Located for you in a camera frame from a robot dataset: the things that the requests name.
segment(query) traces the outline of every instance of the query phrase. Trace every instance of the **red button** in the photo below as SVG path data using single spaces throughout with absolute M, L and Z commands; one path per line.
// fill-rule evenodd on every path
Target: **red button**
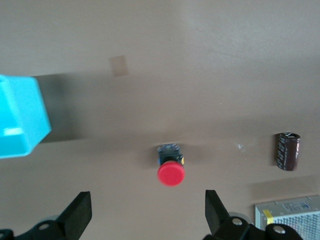
M 169 187 L 180 184 L 184 178 L 185 169 L 176 161 L 167 161 L 158 170 L 159 181 Z

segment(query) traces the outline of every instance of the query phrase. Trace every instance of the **light blue plastic container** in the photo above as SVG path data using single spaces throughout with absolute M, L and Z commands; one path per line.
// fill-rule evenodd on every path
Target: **light blue plastic container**
M 0 159 L 30 154 L 50 131 L 37 80 L 0 75 Z

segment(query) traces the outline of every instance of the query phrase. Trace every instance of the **black cylindrical capacitor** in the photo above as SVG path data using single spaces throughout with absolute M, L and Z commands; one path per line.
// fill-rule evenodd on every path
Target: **black cylindrical capacitor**
M 300 136 L 292 132 L 283 132 L 279 135 L 277 166 L 285 171 L 294 171 L 298 164 Z

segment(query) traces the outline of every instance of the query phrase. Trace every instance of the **yellow label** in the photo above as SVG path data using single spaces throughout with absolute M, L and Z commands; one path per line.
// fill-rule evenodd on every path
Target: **yellow label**
M 266 216 L 266 224 L 273 224 L 274 223 L 274 217 L 272 216 L 271 212 L 268 209 L 263 210 L 264 215 Z

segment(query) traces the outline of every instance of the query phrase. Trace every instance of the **perforated metal grille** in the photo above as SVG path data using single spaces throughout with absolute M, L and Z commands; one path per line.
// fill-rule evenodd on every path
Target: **perforated metal grille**
M 275 224 L 285 224 L 296 230 L 304 240 L 320 240 L 320 213 L 292 217 L 277 217 Z

